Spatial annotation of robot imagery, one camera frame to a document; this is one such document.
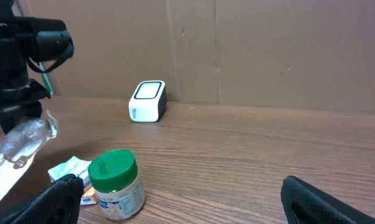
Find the jar label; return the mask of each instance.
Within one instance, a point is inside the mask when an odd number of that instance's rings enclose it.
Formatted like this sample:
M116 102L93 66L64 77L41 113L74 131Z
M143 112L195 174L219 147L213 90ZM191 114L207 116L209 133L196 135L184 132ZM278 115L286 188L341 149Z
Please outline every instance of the jar label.
M126 192L121 190L106 194L96 191L96 195L103 212L113 220L131 217L139 211L145 201L145 192L140 180Z

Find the brown panel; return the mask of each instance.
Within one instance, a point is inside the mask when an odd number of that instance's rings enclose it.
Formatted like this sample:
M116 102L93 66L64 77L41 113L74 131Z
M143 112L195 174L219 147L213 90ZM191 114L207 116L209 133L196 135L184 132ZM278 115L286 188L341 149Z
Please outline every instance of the brown panel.
M33 16L62 19L75 53L55 71L67 96L129 98L139 82L176 96L164 0L29 0Z
M375 112L375 1L216 4L221 103Z
M217 103L214 0L167 4L178 101Z

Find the white and blue package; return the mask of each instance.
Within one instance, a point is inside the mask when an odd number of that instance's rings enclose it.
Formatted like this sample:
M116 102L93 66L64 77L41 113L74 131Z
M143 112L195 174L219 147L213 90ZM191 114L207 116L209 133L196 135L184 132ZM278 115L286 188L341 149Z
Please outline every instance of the white and blue package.
M74 174L82 179L83 191L85 192L92 186L88 175L88 167L90 163L91 161L83 161L78 157L73 156L67 162L48 170L50 181L53 182L66 174Z

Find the plastic jar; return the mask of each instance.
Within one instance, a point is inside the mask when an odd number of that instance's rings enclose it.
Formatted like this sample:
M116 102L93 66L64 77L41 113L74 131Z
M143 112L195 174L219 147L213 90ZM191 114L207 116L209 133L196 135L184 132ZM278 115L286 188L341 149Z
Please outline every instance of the plastic jar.
M145 192L131 151L116 149L98 156L89 165L88 174L109 219L130 218L142 208Z

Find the plastic wrap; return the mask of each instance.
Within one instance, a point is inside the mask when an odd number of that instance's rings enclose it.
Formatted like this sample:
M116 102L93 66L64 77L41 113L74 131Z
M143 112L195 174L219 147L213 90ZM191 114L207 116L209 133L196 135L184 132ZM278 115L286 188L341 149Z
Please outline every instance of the plastic wrap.
M20 123L0 141L0 200L32 164L37 151L57 135L57 121L30 119Z

